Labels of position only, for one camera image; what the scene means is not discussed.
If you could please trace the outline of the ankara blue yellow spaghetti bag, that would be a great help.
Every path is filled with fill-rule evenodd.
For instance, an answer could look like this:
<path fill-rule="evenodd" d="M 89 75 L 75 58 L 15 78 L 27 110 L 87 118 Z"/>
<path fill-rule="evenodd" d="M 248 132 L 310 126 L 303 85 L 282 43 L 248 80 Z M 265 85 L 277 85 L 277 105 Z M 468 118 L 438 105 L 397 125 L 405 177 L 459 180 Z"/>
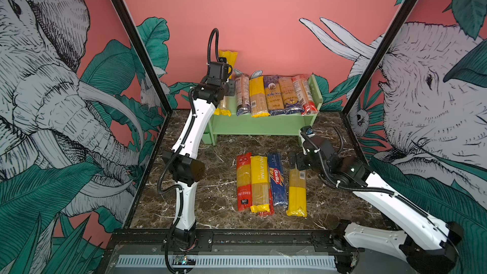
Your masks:
<path fill-rule="evenodd" d="M 263 77 L 263 81 L 265 85 L 266 103 L 270 115 L 285 114 L 285 107 L 279 85 L 279 77 L 265 76 Z"/>

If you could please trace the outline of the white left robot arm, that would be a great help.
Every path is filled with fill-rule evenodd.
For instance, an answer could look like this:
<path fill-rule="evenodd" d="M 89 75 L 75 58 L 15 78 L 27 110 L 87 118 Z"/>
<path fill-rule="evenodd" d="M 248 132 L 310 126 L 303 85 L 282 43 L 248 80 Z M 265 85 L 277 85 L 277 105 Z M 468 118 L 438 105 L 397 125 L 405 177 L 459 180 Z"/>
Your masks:
<path fill-rule="evenodd" d="M 180 137 L 170 151 L 163 153 L 165 171 L 172 174 L 176 190 L 176 214 L 170 228 L 169 241 L 182 251 L 191 250 L 197 242 L 195 197 L 198 182 L 205 173 L 205 164 L 197 159 L 204 131 L 220 101 L 228 91 L 232 66 L 225 58 L 207 64 L 203 80 L 190 89 L 190 113 Z"/>

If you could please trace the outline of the yellow pastatime spaghetti bag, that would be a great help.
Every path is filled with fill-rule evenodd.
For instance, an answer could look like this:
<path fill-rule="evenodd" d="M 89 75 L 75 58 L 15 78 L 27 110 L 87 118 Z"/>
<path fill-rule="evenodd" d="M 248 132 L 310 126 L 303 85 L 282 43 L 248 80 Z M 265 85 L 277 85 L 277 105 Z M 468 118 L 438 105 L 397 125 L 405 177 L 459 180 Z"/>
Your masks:
<path fill-rule="evenodd" d="M 269 211 L 270 178 L 267 157 L 251 157 L 252 213 Z"/>

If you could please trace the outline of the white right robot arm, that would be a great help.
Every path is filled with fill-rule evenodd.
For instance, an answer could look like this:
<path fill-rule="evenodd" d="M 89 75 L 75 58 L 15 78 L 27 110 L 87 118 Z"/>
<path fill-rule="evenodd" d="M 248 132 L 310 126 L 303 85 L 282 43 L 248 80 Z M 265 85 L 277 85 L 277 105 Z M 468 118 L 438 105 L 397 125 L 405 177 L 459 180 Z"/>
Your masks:
<path fill-rule="evenodd" d="M 455 268 L 460 261 L 456 246 L 464 234 L 458 223 L 429 214 L 359 158 L 340 157 L 327 139 L 305 131 L 299 136 L 299 169 L 312 169 L 324 184 L 365 200 L 399 228 L 382 230 L 345 220 L 330 236 L 336 250 L 377 251 L 405 261 L 417 273 L 450 273 Z"/>

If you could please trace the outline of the blue barilla spaghetti box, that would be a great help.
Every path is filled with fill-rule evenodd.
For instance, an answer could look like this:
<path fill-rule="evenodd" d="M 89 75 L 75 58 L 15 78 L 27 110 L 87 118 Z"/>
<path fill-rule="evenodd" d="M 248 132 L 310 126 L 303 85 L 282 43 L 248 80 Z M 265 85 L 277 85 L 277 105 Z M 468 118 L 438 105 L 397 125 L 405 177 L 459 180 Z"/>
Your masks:
<path fill-rule="evenodd" d="M 267 160 L 273 205 L 288 206 L 281 156 L 279 153 L 269 153 Z"/>

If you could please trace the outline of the blue-ended chinese label spaghetti bag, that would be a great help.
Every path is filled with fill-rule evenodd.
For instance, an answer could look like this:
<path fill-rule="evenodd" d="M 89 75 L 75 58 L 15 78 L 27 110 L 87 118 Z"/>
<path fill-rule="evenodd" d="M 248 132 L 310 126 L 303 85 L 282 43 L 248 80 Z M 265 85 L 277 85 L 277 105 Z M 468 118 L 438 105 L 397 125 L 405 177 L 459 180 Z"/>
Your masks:
<path fill-rule="evenodd" d="M 279 76 L 280 91 L 286 114 L 302 114 L 303 106 L 299 103 L 291 77 Z"/>

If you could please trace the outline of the red-ended spaghetti bag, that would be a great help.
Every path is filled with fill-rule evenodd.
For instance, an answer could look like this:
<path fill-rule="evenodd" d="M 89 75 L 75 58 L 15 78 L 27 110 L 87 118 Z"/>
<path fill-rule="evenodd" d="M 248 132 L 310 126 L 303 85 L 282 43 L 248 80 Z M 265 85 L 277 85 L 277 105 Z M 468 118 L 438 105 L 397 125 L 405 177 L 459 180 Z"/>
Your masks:
<path fill-rule="evenodd" d="M 292 83 L 298 97 L 299 104 L 303 107 L 303 115 L 317 114 L 318 110 L 313 101 L 313 96 L 311 94 L 307 78 L 302 75 L 294 76 L 292 77 Z"/>

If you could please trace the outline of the yellow-top spaghetti bag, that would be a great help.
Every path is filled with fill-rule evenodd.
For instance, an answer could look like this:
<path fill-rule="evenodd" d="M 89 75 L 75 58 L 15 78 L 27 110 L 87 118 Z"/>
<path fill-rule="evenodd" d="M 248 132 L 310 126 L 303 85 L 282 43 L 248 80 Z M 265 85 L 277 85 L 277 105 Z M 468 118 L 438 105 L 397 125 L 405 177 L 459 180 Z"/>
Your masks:
<path fill-rule="evenodd" d="M 266 102 L 265 85 L 262 76 L 249 81 L 252 117 L 268 117 L 270 113 Z"/>

